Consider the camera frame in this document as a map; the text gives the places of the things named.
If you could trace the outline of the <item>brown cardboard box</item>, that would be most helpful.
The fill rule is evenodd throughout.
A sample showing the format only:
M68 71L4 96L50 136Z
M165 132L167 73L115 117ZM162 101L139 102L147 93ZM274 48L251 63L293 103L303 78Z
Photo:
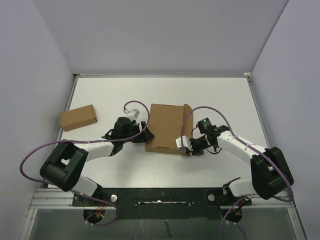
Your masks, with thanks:
M154 139L145 144L145 151L151 153L179 155L181 151L177 148L176 139L180 137L181 127L183 135L191 137L194 126L192 108L188 104L150 105L149 131Z

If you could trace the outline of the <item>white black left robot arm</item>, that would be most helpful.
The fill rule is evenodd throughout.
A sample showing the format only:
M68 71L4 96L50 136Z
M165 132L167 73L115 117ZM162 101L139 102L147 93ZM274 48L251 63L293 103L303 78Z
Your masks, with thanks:
M85 163L102 157L111 157L123 149L125 143L149 143L155 136L145 121L137 123L128 117L119 117L114 127L97 143L58 143L40 168L40 176L64 192L84 194L91 206L102 199L101 186L82 175Z

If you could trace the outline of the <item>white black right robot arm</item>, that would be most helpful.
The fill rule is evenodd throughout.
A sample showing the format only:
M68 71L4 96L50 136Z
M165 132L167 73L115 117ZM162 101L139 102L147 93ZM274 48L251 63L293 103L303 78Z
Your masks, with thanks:
M244 196L258 195L264 200L274 198L285 189L291 189L294 178L283 152L278 147L256 145L232 133L226 125L216 126L208 118L197 123L199 138L185 135L176 145L188 156L202 156L210 147L217 154L225 150L250 167L250 176L237 177L224 184L222 198L232 205Z

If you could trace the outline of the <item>small folded cardboard box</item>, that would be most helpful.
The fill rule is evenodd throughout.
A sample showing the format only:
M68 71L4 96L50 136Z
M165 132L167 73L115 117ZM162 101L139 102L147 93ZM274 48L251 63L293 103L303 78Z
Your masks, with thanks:
M96 111L92 104L61 112L59 117L60 127L65 132L86 127L98 122Z

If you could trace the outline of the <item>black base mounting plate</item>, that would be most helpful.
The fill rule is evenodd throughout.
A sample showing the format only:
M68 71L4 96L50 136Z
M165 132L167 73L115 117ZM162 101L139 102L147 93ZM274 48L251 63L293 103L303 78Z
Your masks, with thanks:
M74 207L98 207L101 201L115 205L120 220L221 219L221 208L238 197L225 195L221 187L101 188L93 199L74 196Z

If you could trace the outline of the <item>aluminium frame rail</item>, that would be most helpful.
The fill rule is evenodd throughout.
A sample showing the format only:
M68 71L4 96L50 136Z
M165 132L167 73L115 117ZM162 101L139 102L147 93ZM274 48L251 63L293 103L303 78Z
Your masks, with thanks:
M147 240L150 221L175 237L175 221L218 220L214 237L230 230L255 240L282 238L281 220L244 226L231 216L285 207L294 237L305 239L293 203L293 177L271 147L245 77L108 77L79 75L69 112L93 107L97 120L64 130L40 165L45 197L71 194L94 230L123 229Z

